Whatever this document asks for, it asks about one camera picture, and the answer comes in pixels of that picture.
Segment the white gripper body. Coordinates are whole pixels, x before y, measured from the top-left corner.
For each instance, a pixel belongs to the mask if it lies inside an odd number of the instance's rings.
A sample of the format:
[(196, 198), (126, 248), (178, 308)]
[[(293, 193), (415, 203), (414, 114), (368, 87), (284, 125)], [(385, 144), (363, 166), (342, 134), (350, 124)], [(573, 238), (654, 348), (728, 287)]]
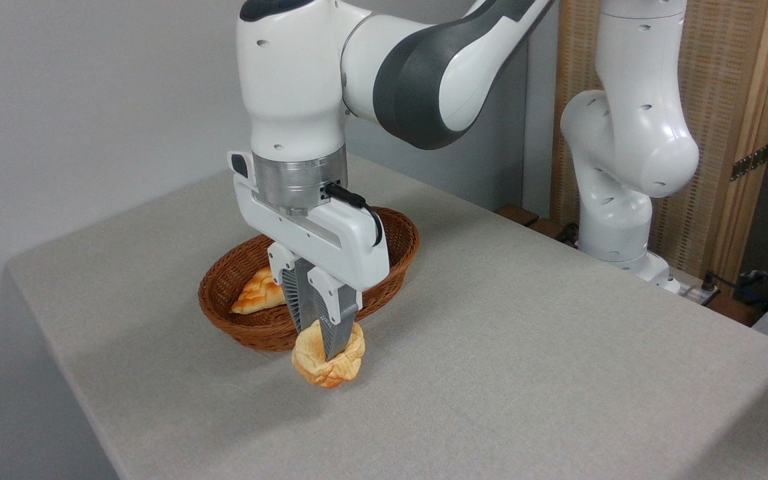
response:
[(368, 291), (387, 276), (387, 244), (375, 242), (373, 217), (324, 191), (330, 183), (347, 183), (344, 152), (296, 162), (229, 152), (228, 164), (250, 227), (357, 291)]

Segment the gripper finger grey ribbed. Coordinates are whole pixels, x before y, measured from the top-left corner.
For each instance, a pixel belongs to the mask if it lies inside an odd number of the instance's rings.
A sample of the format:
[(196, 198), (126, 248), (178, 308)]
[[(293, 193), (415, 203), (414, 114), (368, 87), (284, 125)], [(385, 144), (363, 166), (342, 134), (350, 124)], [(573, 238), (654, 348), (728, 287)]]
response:
[(298, 332), (302, 332), (318, 319), (313, 298), (315, 291), (307, 277), (314, 265), (278, 242), (269, 246), (268, 254), (269, 266), (275, 282), (283, 290), (293, 324)]
[(325, 358), (332, 361), (349, 343), (355, 314), (360, 310), (360, 292), (319, 267), (314, 267), (307, 278), (314, 289)]

